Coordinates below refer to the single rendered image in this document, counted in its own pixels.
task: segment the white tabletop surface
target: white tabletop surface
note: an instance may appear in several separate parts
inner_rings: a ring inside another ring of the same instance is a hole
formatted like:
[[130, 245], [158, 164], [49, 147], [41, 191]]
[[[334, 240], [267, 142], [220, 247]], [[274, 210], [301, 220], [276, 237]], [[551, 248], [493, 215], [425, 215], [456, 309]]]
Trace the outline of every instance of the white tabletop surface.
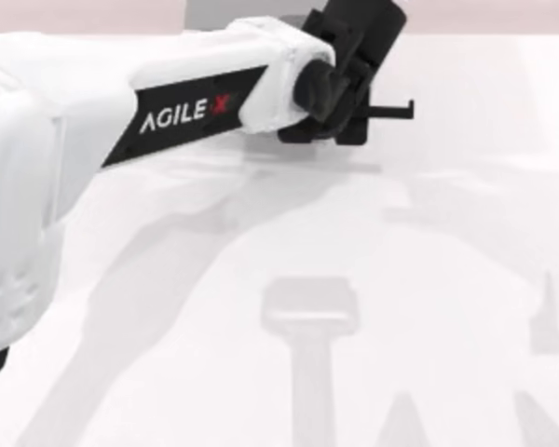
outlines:
[[0, 447], [559, 447], [559, 37], [404, 35], [374, 97], [100, 174]]

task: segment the robotic arm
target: robotic arm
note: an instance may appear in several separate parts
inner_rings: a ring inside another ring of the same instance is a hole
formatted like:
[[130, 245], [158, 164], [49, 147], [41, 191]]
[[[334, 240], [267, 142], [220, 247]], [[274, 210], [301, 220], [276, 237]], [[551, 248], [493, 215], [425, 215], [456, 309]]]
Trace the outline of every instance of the robotic arm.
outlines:
[[0, 370], [48, 309], [63, 218], [103, 168], [241, 129], [364, 144], [370, 86], [406, 22], [391, 0], [330, 0], [141, 39], [0, 34]]

